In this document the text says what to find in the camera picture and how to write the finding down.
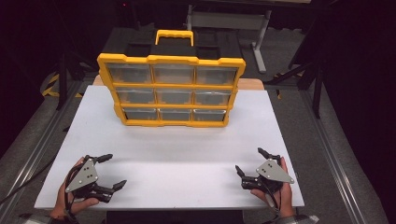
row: plastic drawer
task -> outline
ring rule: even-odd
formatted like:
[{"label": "plastic drawer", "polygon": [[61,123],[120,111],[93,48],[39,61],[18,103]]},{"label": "plastic drawer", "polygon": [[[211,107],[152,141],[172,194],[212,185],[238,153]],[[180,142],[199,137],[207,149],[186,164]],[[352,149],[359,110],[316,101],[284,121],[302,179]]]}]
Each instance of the plastic drawer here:
[{"label": "plastic drawer", "polygon": [[151,88],[117,87],[122,104],[155,104],[154,90]]},{"label": "plastic drawer", "polygon": [[213,85],[233,85],[236,76],[234,67],[197,66],[196,83]]},{"label": "plastic drawer", "polygon": [[158,104],[190,105],[192,90],[190,89],[157,89]]},{"label": "plastic drawer", "polygon": [[196,105],[227,105],[231,91],[195,90]]},{"label": "plastic drawer", "polygon": [[148,64],[107,63],[113,82],[151,83]]},{"label": "plastic drawer", "polygon": [[127,119],[155,120],[157,109],[155,108],[123,108]]},{"label": "plastic drawer", "polygon": [[160,118],[162,120],[190,120],[191,110],[190,109],[158,109],[160,112]]},{"label": "plastic drawer", "polygon": [[191,84],[194,67],[187,64],[154,64],[154,77],[157,83]]},{"label": "plastic drawer", "polygon": [[193,120],[195,121],[224,121],[225,110],[194,109]]}]

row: white table surface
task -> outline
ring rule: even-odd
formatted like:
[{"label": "white table surface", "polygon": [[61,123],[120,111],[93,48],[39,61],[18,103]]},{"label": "white table surface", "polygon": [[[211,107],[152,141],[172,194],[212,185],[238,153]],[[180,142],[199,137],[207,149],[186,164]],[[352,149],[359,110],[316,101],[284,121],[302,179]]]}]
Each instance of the white table surface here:
[{"label": "white table surface", "polygon": [[285,157],[293,206],[304,200],[267,91],[239,91],[224,128],[124,126],[105,86],[90,86],[64,139],[35,208],[51,209],[69,169],[85,156],[113,154],[95,165],[98,184],[123,189],[99,210],[253,209],[265,204],[242,189],[235,165],[246,175],[265,162],[258,153]]}]

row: cable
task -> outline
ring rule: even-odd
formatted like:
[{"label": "cable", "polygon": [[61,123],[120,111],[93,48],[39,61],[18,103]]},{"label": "cable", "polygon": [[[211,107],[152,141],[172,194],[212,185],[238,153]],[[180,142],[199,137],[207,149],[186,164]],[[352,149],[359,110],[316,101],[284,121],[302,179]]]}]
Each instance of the cable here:
[{"label": "cable", "polygon": [[41,173],[43,173],[52,163],[53,161],[55,161],[57,154],[55,154],[55,156],[53,156],[50,161],[43,167],[41,168],[41,170],[39,170],[36,174],[34,174],[32,177],[30,177],[30,179],[26,180],[22,185],[20,185],[17,189],[15,189],[14,191],[10,192],[8,194],[8,196],[6,198],[4,198],[1,202],[0,205],[5,203],[9,198],[11,198],[12,196],[14,196],[14,194],[16,194],[18,191],[20,191],[22,188],[24,188],[26,185],[30,184],[36,177],[38,177]]}]

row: hand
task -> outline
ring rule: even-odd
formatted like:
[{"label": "hand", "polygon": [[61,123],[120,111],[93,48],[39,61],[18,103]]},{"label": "hand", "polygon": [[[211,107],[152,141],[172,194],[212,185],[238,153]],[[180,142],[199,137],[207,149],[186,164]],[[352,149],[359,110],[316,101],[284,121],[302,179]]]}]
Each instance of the hand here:
[{"label": "hand", "polygon": [[[84,158],[81,158],[74,166],[82,164],[83,162],[84,162]],[[49,214],[52,218],[59,219],[59,220],[64,220],[64,217],[66,216],[66,214],[64,213],[64,209],[65,209],[64,189],[65,189],[65,181],[62,183],[61,187],[58,190],[58,198],[56,199],[55,207],[52,209],[52,211]],[[68,197],[69,197],[69,201],[73,200],[72,193],[68,193]],[[96,204],[99,204],[99,200],[97,200],[95,198],[89,198],[89,199],[86,199],[79,203],[73,203],[71,212],[73,215],[76,215],[77,213],[81,212],[82,210],[84,210],[90,206],[96,205]]]},{"label": "hand", "polygon": [[[285,158],[280,159],[280,165],[282,169],[288,173],[288,167],[286,166]],[[265,201],[267,204],[267,199],[265,198],[265,193],[262,192],[259,189],[253,189],[250,191],[251,194],[256,195],[258,198],[261,200]],[[274,197],[276,199],[276,203],[280,204],[280,211],[279,211],[279,216],[280,217],[292,217],[295,215],[294,210],[291,206],[291,187],[289,183],[283,183],[282,189],[277,191],[274,194]]]}]

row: sleeve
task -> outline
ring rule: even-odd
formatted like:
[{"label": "sleeve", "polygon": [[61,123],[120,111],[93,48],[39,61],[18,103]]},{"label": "sleeve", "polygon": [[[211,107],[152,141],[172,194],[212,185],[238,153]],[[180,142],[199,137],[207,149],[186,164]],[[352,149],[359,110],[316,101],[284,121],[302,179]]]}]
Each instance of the sleeve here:
[{"label": "sleeve", "polygon": [[315,224],[319,221],[316,216],[297,215],[294,217],[282,217],[275,224]]}]

